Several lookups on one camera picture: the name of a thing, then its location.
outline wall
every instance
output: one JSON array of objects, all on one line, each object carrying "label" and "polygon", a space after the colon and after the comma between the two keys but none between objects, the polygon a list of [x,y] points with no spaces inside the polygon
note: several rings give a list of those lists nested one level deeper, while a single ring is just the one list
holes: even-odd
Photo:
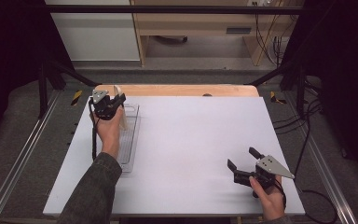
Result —
[{"label": "wall", "polygon": [[[48,5],[129,5],[128,0],[46,0]],[[72,61],[139,61],[131,14],[52,13]]]}]

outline wooden edge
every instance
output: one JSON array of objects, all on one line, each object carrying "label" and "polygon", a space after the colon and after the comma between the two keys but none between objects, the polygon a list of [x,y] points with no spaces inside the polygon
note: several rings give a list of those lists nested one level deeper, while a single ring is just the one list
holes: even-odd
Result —
[{"label": "wooden edge", "polygon": [[[100,85],[98,91],[114,94],[112,85]],[[118,85],[127,96],[250,96],[258,97],[255,86],[245,85]]]},{"label": "wooden edge", "polygon": [[[132,6],[134,6],[135,5],[134,0],[130,0],[130,4]],[[139,30],[139,24],[138,24],[138,14],[132,13],[131,15],[132,15],[133,26],[135,28],[134,30],[135,30],[136,42],[137,42],[137,46],[138,46],[139,60],[141,61],[141,66],[144,67],[145,60],[146,60],[146,51],[145,51],[144,44],[143,44],[141,36],[140,36],[140,30]]]},{"label": "wooden edge", "polygon": [[244,36],[243,41],[245,42],[245,46],[248,49],[249,54],[251,55],[252,63],[254,66],[258,66],[261,64],[263,50],[258,45],[257,39],[255,36]]}]

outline black pole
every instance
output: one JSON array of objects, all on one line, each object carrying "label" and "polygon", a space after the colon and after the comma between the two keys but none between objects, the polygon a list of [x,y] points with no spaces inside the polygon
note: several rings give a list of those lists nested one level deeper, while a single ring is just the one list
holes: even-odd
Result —
[{"label": "black pole", "polygon": [[258,78],[257,80],[255,80],[251,83],[248,83],[248,84],[244,84],[244,85],[252,85],[252,86],[257,87],[257,86],[263,84],[264,82],[272,79],[273,77],[276,77],[277,75],[283,74],[283,73],[291,70],[292,68],[293,68],[293,61],[289,61],[289,62],[277,67],[276,69],[270,71],[266,75]]},{"label": "black pole", "polygon": [[304,15],[320,11],[303,7],[224,7],[224,6],[92,6],[92,5],[26,5],[31,10],[51,13],[159,13],[159,14],[258,14]]},{"label": "black pole", "polygon": [[[72,70],[71,68],[68,68],[60,63],[57,62],[50,62],[51,66],[53,66],[55,69],[57,69],[60,72],[63,72],[71,77],[74,77],[75,79],[83,82],[84,84],[90,86],[90,87],[96,87],[98,85],[101,85],[102,83],[98,83],[98,82],[94,82],[92,80],[89,80],[86,77],[81,76],[80,74],[78,74],[76,71]],[[56,78],[59,78],[61,80],[61,83],[63,83],[62,88],[60,88],[60,90],[63,90],[63,87],[65,87],[64,85],[64,80],[62,79],[61,76],[56,76]]]}]

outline black wire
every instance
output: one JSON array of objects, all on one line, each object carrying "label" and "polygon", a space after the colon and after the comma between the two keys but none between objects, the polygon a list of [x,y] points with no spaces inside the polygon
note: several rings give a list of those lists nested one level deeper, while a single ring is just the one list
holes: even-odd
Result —
[{"label": "black wire", "polygon": [[316,222],[316,223],[320,223],[320,224],[333,224],[333,223],[336,223],[337,219],[338,219],[338,212],[337,212],[337,209],[336,207],[334,206],[333,202],[331,202],[331,200],[323,195],[322,193],[318,192],[318,191],[315,191],[315,190],[311,190],[311,189],[304,189],[304,190],[301,190],[303,193],[314,193],[314,194],[317,194],[319,196],[322,196],[323,198],[325,198],[327,200],[328,203],[330,203],[331,207],[333,208],[334,210],[334,218],[332,221],[329,221],[329,222],[322,222],[312,216],[310,216],[308,213],[305,213],[305,216],[308,217],[310,220]]},{"label": "black wire", "polygon": [[286,122],[286,121],[289,121],[295,117],[299,117],[299,115],[294,115],[292,117],[290,117],[289,119],[282,119],[282,120],[277,120],[277,121],[273,121],[272,123],[281,123],[281,122]]},{"label": "black wire", "polygon": [[284,56],[284,52],[281,52],[281,44],[282,44],[282,37],[274,36],[274,39],[272,41],[272,49],[274,52],[274,56],[276,58],[277,67],[281,65],[280,60],[283,59]]},{"label": "black wire", "polygon": [[307,130],[307,134],[305,136],[305,140],[304,140],[304,143],[303,143],[303,146],[301,148],[301,151],[300,151],[300,156],[298,158],[298,161],[297,161],[297,165],[296,165],[296,169],[295,169],[295,182],[296,182],[296,177],[297,177],[297,172],[298,172],[298,168],[299,168],[299,165],[302,161],[302,157],[303,157],[303,154],[304,154],[304,151],[305,151],[305,146],[307,145],[307,142],[308,142],[308,138],[310,137],[310,107],[315,103],[315,102],[318,102],[319,99],[316,99],[314,101],[312,101],[309,105],[308,105],[308,108],[307,108],[307,113],[305,114],[306,116],[306,120],[307,120],[307,125],[308,125],[308,130]]},{"label": "black wire", "polygon": [[[309,137],[310,137],[310,111],[311,111],[310,107],[311,107],[314,103],[316,103],[316,102],[318,102],[318,101],[319,101],[319,99],[316,99],[316,100],[312,101],[312,102],[308,105],[308,108],[307,108],[306,119],[307,119],[308,130],[307,130],[307,135],[306,135],[306,138],[305,138],[305,140],[304,140],[303,146],[302,146],[302,148],[301,148],[300,156],[299,156],[298,161],[297,161],[296,170],[295,170],[295,173],[294,173],[294,175],[295,175],[294,181],[295,181],[295,182],[296,182],[296,177],[297,177],[297,172],[298,172],[299,164],[300,164],[301,161],[302,161],[302,157],[303,157],[303,154],[304,154],[304,151],[305,151],[305,146],[306,146],[306,144],[307,144],[307,142],[308,142],[308,139],[309,139]],[[308,217],[308,218],[311,219],[312,221],[314,221],[314,222],[316,222],[316,223],[320,223],[320,224],[333,224],[333,223],[335,223],[335,222],[337,221],[337,219],[338,219],[337,209],[336,209],[336,207],[334,206],[334,204],[331,202],[331,200],[330,200],[329,198],[327,198],[325,195],[323,195],[322,193],[317,192],[317,191],[315,191],[315,190],[306,189],[306,190],[302,190],[302,192],[315,193],[315,194],[318,194],[318,195],[324,197],[324,198],[331,204],[331,206],[332,206],[333,209],[334,209],[334,213],[335,213],[335,216],[334,216],[333,220],[330,221],[330,222],[322,222],[322,221],[317,220],[316,218],[310,216],[310,215],[307,214],[307,213],[305,214],[306,217]]]},{"label": "black wire", "polygon": [[92,151],[91,151],[91,157],[92,160],[95,161],[95,158],[97,158],[97,124],[100,121],[98,119],[97,122],[95,122],[94,115],[92,113],[91,109],[92,104],[92,98],[89,99],[89,116],[91,117],[92,121]]},{"label": "black wire", "polygon": [[283,31],[281,37],[284,36],[284,34],[289,30],[289,28],[294,24],[295,22],[292,20],[292,22],[290,22],[290,24],[286,27],[286,29]]},{"label": "black wire", "polygon": [[[306,116],[312,116],[314,115],[316,112],[318,112],[320,110],[320,108],[318,108],[318,106],[320,106],[321,104],[318,104],[316,105],[315,107],[313,107],[310,111],[307,111],[306,112]],[[294,115],[292,116],[290,119],[293,119],[295,117],[298,117],[298,115]],[[285,120],[278,120],[278,121],[274,121],[273,123],[277,123],[277,122],[285,122],[285,121],[288,121],[290,119],[285,119]],[[302,120],[302,118],[298,118],[298,119],[295,119],[293,121],[291,121],[290,123],[287,123],[287,124],[284,124],[282,126],[279,126],[279,127],[274,127],[274,130],[278,130],[278,129],[282,129],[282,128],[286,128],[286,127],[289,127],[290,125],[293,125],[294,123],[296,123],[297,121],[299,120]]]},{"label": "black wire", "polygon": [[268,56],[267,54],[267,48],[266,48],[266,43],[264,42],[263,40],[263,36],[261,35],[260,33],[260,29],[258,28],[258,14],[255,14],[255,39],[257,40],[257,43],[258,43],[258,46],[260,46],[260,48],[263,50],[263,52],[266,54],[267,58],[269,59],[269,61],[271,63],[273,63],[270,59],[270,57]]},{"label": "black wire", "polygon": [[288,131],[286,131],[286,132],[283,132],[283,133],[276,133],[276,134],[285,134],[285,133],[290,133],[290,132],[292,132],[292,131],[296,130],[297,128],[299,128],[299,127],[303,126],[304,124],[305,124],[305,121],[304,121],[304,122],[302,122],[300,125],[298,125],[298,126],[294,127],[293,129],[290,129],[290,130],[288,130]]},{"label": "black wire", "polygon": [[274,183],[274,186],[275,186],[275,188],[277,188],[280,192],[281,192],[281,194],[282,194],[282,200],[283,200],[283,208],[286,208],[286,194],[284,193],[284,191],[283,191],[283,186],[282,186],[282,184],[277,180],[277,179],[275,179],[275,182],[276,183]]}]

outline white tabletop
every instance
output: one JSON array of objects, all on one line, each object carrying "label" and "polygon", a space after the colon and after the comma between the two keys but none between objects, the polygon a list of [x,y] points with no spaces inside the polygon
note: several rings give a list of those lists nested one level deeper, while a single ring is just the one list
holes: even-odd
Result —
[{"label": "white tabletop", "polygon": [[[118,180],[117,216],[207,217],[261,214],[252,189],[227,168],[255,170],[254,147],[287,167],[261,97],[127,97],[140,106],[135,163]],[[85,107],[44,214],[58,216],[92,163],[91,121]],[[304,214],[293,180],[283,178],[287,214]]]}]

